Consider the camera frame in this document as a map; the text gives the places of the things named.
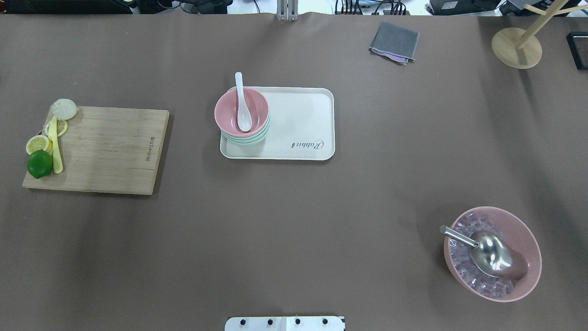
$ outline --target black device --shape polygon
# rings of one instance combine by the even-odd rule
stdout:
[[[132,14],[122,0],[6,0],[8,14]]]
[[[546,10],[553,1],[551,0],[508,0],[504,5],[500,6],[500,12],[502,15],[514,15],[514,16],[531,16],[537,15],[532,11],[526,10],[524,6],[531,5],[535,8],[539,8],[542,11]],[[563,5],[562,9],[571,8],[578,6],[580,0],[570,0]],[[559,14],[556,16],[567,16],[569,13]]]
[[[429,0],[429,12],[433,15],[458,15],[472,12],[493,11],[500,0]]]
[[[571,32],[566,37],[578,70],[588,70],[588,32]]]
[[[226,7],[233,4],[233,0],[181,0],[191,4],[200,14],[226,14]]]

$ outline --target pink bowl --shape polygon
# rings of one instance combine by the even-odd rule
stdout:
[[[251,130],[243,132],[237,126],[237,107],[238,98],[235,88],[229,90],[220,97],[215,106],[215,121],[219,128],[227,134],[237,137],[246,138],[260,132],[268,123],[269,108],[268,101],[263,94],[252,88],[244,88],[245,102],[251,113]]]
[[[504,243],[509,245],[513,250],[518,251],[523,257],[529,262],[529,271],[527,275],[516,282],[514,290],[506,294],[501,298],[490,298],[486,297],[469,287],[457,274],[457,270],[451,261],[451,254],[449,251],[449,238],[445,238],[443,245],[443,252],[445,254],[445,262],[451,271],[451,274],[461,285],[470,290],[470,292],[476,293],[484,299],[496,301],[496,302],[511,302],[517,301],[527,296],[537,286],[539,278],[541,277],[541,251],[535,236],[531,233],[531,230],[519,220],[515,215],[509,213],[506,210],[502,210],[496,207],[476,207],[461,214],[453,224],[451,228],[455,226],[455,223],[467,213],[475,212],[476,214],[487,214],[495,227],[500,230],[504,235]]]

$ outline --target folded napkin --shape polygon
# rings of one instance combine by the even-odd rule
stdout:
[[[419,35],[419,32],[382,22],[369,50],[394,62],[406,65],[408,60],[415,59]]]

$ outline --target pink bowl with ice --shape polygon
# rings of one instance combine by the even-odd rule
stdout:
[[[492,219],[492,223],[495,225],[495,227],[505,235],[503,242],[510,246],[513,250],[521,253],[525,260],[527,260],[529,263],[529,271],[527,272],[527,275],[516,282],[516,285],[514,286],[514,289],[511,293],[508,293],[500,298],[484,296],[473,290],[461,279],[461,277],[459,277],[457,269],[453,265],[453,261],[451,259],[449,238],[446,237],[445,243],[443,245],[443,252],[445,254],[445,262],[447,263],[451,274],[470,292],[473,292],[483,297],[484,299],[496,302],[512,302],[526,297],[529,293],[531,293],[535,286],[537,286],[539,278],[541,277],[541,251],[539,250],[539,245],[537,244],[537,240],[535,240],[535,236],[533,233],[531,233],[531,230],[529,230],[523,221],[519,220],[518,217],[506,210],[502,210],[496,207],[476,207],[470,209],[460,215],[457,220],[451,224],[451,228],[454,228],[455,224],[463,216],[471,212],[475,212],[476,214],[486,214],[490,217],[490,219]]]

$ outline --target scoop handle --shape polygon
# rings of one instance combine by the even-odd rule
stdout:
[[[459,241],[462,244],[466,244],[466,245],[470,246],[473,249],[476,249],[480,245],[476,240],[473,240],[470,237],[466,237],[463,234],[461,234],[461,233],[459,233],[459,232],[457,232],[455,230],[452,230],[450,227],[448,227],[446,225],[442,225],[439,228],[439,231],[441,233],[443,233],[445,236],[448,236],[450,238],[453,238],[453,239]]]
[[[53,142],[53,172],[56,174],[64,170],[64,164],[61,160],[61,153],[59,152],[59,143],[57,140],[57,117],[51,118],[48,130],[49,139]]]

